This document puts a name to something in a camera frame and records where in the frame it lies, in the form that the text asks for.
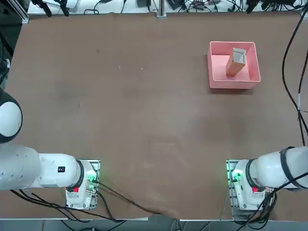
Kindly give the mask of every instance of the pink container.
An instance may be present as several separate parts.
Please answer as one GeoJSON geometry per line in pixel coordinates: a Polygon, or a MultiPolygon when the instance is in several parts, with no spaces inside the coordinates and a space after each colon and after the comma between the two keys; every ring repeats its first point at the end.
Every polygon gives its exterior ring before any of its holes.
{"type": "Polygon", "coordinates": [[[251,89],[261,81],[256,46],[253,42],[210,42],[207,54],[210,88],[251,89]],[[246,50],[246,65],[234,77],[226,75],[233,48],[246,50]]]}

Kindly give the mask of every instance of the cable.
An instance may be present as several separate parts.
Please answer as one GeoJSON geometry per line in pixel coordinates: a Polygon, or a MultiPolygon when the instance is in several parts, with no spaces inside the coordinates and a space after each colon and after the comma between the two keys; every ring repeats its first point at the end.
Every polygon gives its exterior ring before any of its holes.
{"type": "Polygon", "coordinates": [[[206,225],[202,229],[200,229],[200,231],[204,231],[207,227],[208,227],[208,231],[210,231],[210,224],[211,223],[212,222],[206,222],[206,225]]]}
{"type": "Polygon", "coordinates": [[[172,231],[172,227],[174,225],[174,223],[177,222],[177,229],[175,231],[183,231],[184,229],[182,229],[180,223],[179,223],[179,219],[175,219],[172,224],[171,224],[171,227],[170,227],[170,231],[172,231]]]}
{"type": "MultiPolygon", "coordinates": [[[[69,227],[63,220],[60,220],[67,228],[69,228],[71,231],[75,231],[72,227],[69,227]]],[[[106,231],[111,231],[111,230],[114,230],[115,228],[119,227],[120,225],[124,224],[127,220],[124,220],[122,221],[120,224],[117,224],[116,226],[113,226],[112,228],[106,230],[106,231]]],[[[83,229],[80,229],[79,231],[101,231],[99,230],[98,228],[90,228],[90,227],[87,227],[87,228],[83,228],[83,229]]]]}
{"type": "Polygon", "coordinates": [[[60,220],[68,229],[71,231],[75,231],[73,228],[69,227],[63,220],[60,220]]]}
{"type": "Polygon", "coordinates": [[[304,17],[305,17],[305,14],[307,13],[307,10],[308,10],[308,3],[306,3],[305,6],[304,6],[302,16],[301,16],[299,22],[297,23],[297,26],[296,26],[296,28],[295,28],[295,30],[294,30],[292,36],[291,36],[291,39],[290,39],[290,41],[289,41],[289,43],[288,43],[288,45],[287,45],[286,50],[285,50],[285,53],[284,53],[284,56],[283,56],[283,60],[282,60],[282,81],[283,81],[284,88],[285,88],[285,90],[286,90],[286,92],[287,92],[289,98],[291,99],[291,101],[292,101],[294,107],[295,107],[295,108],[297,109],[297,111],[298,111],[298,120],[301,121],[301,122],[300,122],[300,126],[301,126],[301,123],[303,123],[303,125],[304,125],[304,127],[305,127],[305,130],[306,130],[306,133],[308,134],[308,127],[307,127],[306,122],[305,122],[305,120],[304,120],[304,118],[303,118],[303,116],[302,116],[302,114],[301,114],[301,111],[300,111],[300,102],[298,102],[298,104],[299,104],[299,106],[298,106],[298,105],[296,104],[295,100],[293,99],[293,97],[292,97],[292,95],[291,95],[291,93],[290,93],[290,91],[289,91],[289,89],[288,89],[288,86],[287,86],[287,84],[286,84],[285,75],[284,75],[285,60],[286,60],[288,51],[289,51],[289,49],[290,49],[290,47],[291,47],[291,44],[292,44],[292,42],[293,42],[293,39],[294,39],[294,37],[295,37],[297,31],[298,31],[298,29],[299,29],[299,27],[300,27],[300,25],[301,25],[301,23],[302,23],[302,21],[303,21],[303,19],[304,19],[304,17]]]}
{"type": "Polygon", "coordinates": [[[123,7],[122,7],[122,10],[121,10],[121,13],[122,13],[123,10],[124,10],[124,6],[125,6],[126,1],[127,1],[127,0],[124,0],[124,1],[123,1],[123,7]]]}
{"type": "Polygon", "coordinates": [[[302,121],[300,119],[300,92],[301,92],[302,83],[303,83],[303,79],[304,79],[304,75],[305,75],[307,61],[308,61],[308,49],[307,49],[307,54],[306,54],[306,58],[305,58],[305,63],[304,63],[302,75],[301,75],[299,85],[298,85],[298,102],[297,102],[298,103],[298,107],[297,107],[298,122],[299,122],[299,128],[300,128],[300,134],[301,134],[301,137],[302,137],[303,146],[305,146],[305,137],[304,137],[303,127],[302,127],[302,121]]]}
{"type": "Polygon", "coordinates": [[[107,204],[105,198],[103,197],[103,195],[102,195],[99,191],[97,191],[96,194],[98,194],[98,195],[101,197],[101,199],[103,200],[103,203],[104,203],[104,205],[105,205],[105,207],[106,207],[108,216],[109,216],[112,220],[116,221],[116,219],[111,215],[111,212],[110,212],[110,210],[109,210],[108,204],[107,204]]]}
{"type": "Polygon", "coordinates": [[[119,227],[120,225],[123,225],[126,221],[127,221],[127,220],[124,220],[124,221],[122,221],[120,224],[118,224],[118,225],[116,225],[116,226],[114,226],[114,227],[112,227],[112,228],[110,228],[110,229],[108,229],[108,230],[106,230],[106,231],[114,230],[115,228],[119,227]]]}
{"type": "Polygon", "coordinates": [[[117,193],[115,190],[111,189],[111,188],[108,187],[107,185],[104,185],[103,183],[98,182],[97,180],[93,180],[92,182],[93,182],[93,183],[100,184],[101,186],[104,186],[105,188],[107,188],[108,190],[110,190],[110,191],[113,192],[114,194],[118,195],[119,197],[121,197],[122,199],[124,199],[125,201],[127,201],[128,203],[131,203],[132,205],[134,205],[134,206],[136,206],[136,207],[142,209],[143,211],[146,211],[146,212],[152,213],[152,214],[159,214],[159,215],[161,214],[161,213],[159,213],[159,212],[156,212],[156,211],[147,209],[147,208],[145,208],[145,207],[142,207],[141,205],[135,203],[134,201],[132,201],[132,200],[130,200],[130,199],[127,199],[125,196],[123,196],[123,195],[117,193]]]}
{"type": "Polygon", "coordinates": [[[85,15],[87,11],[93,11],[94,14],[100,14],[100,12],[98,10],[96,10],[97,5],[100,4],[100,3],[103,3],[103,2],[101,2],[101,1],[97,2],[93,9],[85,9],[84,12],[83,12],[83,15],[85,15]]]}
{"type": "Polygon", "coordinates": [[[95,214],[95,213],[91,213],[91,212],[88,212],[88,211],[85,211],[85,210],[80,210],[80,209],[76,209],[76,208],[70,208],[70,207],[63,207],[63,206],[53,206],[53,205],[49,205],[47,203],[43,203],[43,202],[36,202],[34,200],[30,200],[22,195],[20,195],[18,192],[16,192],[15,190],[10,190],[12,193],[14,193],[15,195],[17,195],[18,197],[22,198],[23,200],[25,201],[28,201],[28,202],[31,202],[31,203],[34,203],[34,204],[37,204],[37,205],[41,205],[41,206],[44,206],[44,207],[49,207],[49,208],[59,208],[59,209],[69,209],[69,210],[74,210],[74,211],[78,211],[78,212],[81,212],[81,213],[86,213],[86,214],[89,214],[89,215],[93,215],[93,216],[97,216],[97,217],[100,217],[100,218],[104,218],[104,219],[107,219],[107,220],[112,220],[108,217],[104,217],[102,215],[99,215],[99,214],[95,214]]]}
{"type": "Polygon", "coordinates": [[[4,54],[4,44],[2,42],[2,39],[0,38],[0,49],[1,49],[1,52],[0,52],[0,67],[2,66],[2,62],[3,62],[3,54],[4,54]]]}
{"type": "MultiPolygon", "coordinates": [[[[32,197],[28,196],[27,194],[24,193],[23,190],[19,190],[19,191],[21,192],[22,195],[24,195],[24,197],[26,197],[26,198],[28,198],[28,199],[30,199],[30,200],[33,200],[33,201],[36,201],[36,202],[40,202],[40,201],[41,201],[41,202],[44,202],[44,203],[46,203],[46,204],[49,204],[50,206],[53,206],[53,205],[55,205],[55,206],[60,206],[60,205],[58,205],[58,204],[50,203],[50,202],[48,202],[48,201],[45,201],[44,199],[40,198],[39,196],[37,196],[36,194],[34,194],[34,193],[32,193],[32,192],[31,192],[31,194],[34,195],[35,197],[37,197],[39,200],[37,200],[37,199],[35,199],[35,198],[32,198],[32,197]]],[[[70,214],[72,215],[72,217],[75,218],[75,220],[72,219],[72,218],[70,218],[67,214],[65,214],[64,212],[62,212],[60,209],[57,209],[57,208],[55,208],[55,209],[58,210],[60,213],[62,213],[64,216],[66,216],[69,220],[72,220],[72,221],[79,221],[79,222],[82,222],[82,223],[88,223],[88,222],[90,222],[90,220],[84,221],[84,220],[78,219],[71,211],[69,211],[69,210],[66,209],[66,208],[64,208],[64,210],[67,211],[68,213],[70,213],[70,214]]]]}

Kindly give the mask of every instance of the brown table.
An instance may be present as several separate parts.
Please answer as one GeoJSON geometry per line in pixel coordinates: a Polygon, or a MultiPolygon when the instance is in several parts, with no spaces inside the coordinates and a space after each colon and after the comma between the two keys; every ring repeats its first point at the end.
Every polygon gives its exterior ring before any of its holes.
{"type": "MultiPolygon", "coordinates": [[[[226,159],[301,144],[282,84],[282,56],[299,13],[34,18],[22,28],[7,91],[24,112],[14,142],[102,161],[102,180],[139,204],[184,219],[219,219],[226,159]],[[211,90],[210,41],[256,43],[262,81],[211,90]]],[[[307,48],[303,23],[286,77],[295,94],[307,48]]],[[[304,80],[302,105],[308,107],[304,80]]],[[[64,203],[62,189],[38,190],[64,203]]],[[[1,192],[1,218],[59,218],[1,192]]],[[[118,218],[149,214],[106,194],[118,218]]],[[[278,193],[274,220],[307,221],[307,191],[278,193]]],[[[106,214],[103,204],[95,210],[106,214]]],[[[89,218],[79,214],[80,218],[89,218]]],[[[231,219],[228,201],[224,219],[231,219]]]]}

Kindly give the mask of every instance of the white robot link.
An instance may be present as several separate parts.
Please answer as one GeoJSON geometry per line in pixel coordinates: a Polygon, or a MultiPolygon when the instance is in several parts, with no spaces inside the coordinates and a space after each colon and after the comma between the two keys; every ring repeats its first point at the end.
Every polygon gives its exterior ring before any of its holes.
{"type": "Polygon", "coordinates": [[[257,159],[240,160],[232,172],[232,181],[241,210],[257,210],[265,199],[266,188],[282,185],[289,190],[308,188],[308,147],[287,147],[257,159]]]}
{"type": "Polygon", "coordinates": [[[23,123],[18,102],[0,88],[0,190],[66,188],[66,206],[93,209],[100,162],[66,154],[37,153],[12,144],[23,123]]]}

